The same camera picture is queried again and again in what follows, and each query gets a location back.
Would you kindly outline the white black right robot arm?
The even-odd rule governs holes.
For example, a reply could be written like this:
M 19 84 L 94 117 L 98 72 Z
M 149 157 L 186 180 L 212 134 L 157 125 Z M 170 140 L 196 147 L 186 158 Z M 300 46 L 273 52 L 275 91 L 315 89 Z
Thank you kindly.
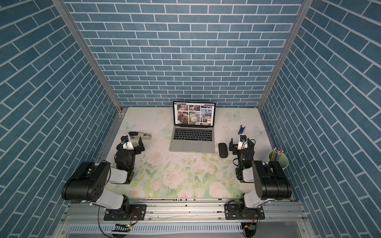
M 289 199 L 292 188 L 285 175 L 280 159 L 283 149 L 275 148 L 269 153 L 267 161 L 255 160 L 254 139 L 241 135 L 239 142 L 230 141 L 228 150 L 236 155 L 234 161 L 236 178 L 240 183 L 253 184 L 254 189 L 244 193 L 238 200 L 224 205 L 227 220 L 252 220 L 265 218 L 263 205 L 275 200 Z

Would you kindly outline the black wireless mouse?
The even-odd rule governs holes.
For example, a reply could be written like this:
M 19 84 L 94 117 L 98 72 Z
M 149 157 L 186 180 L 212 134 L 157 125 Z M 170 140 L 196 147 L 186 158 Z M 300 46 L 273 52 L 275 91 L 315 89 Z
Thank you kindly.
M 228 147 L 226 143 L 219 143 L 218 144 L 218 152 L 220 158 L 227 158 L 228 157 Z

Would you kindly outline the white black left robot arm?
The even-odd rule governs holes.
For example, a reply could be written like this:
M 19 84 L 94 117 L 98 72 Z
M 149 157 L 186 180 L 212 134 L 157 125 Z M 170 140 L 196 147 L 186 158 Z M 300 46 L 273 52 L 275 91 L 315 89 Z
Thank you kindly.
M 114 156 L 116 167 L 103 160 L 100 163 L 83 162 L 64 185 L 64 200 L 95 204 L 105 208 L 105 221 L 144 220 L 146 205 L 130 204 L 126 195 L 106 188 L 107 184 L 130 184 L 134 177 L 136 155 L 145 150 L 142 139 L 134 146 L 128 136 L 121 137 Z

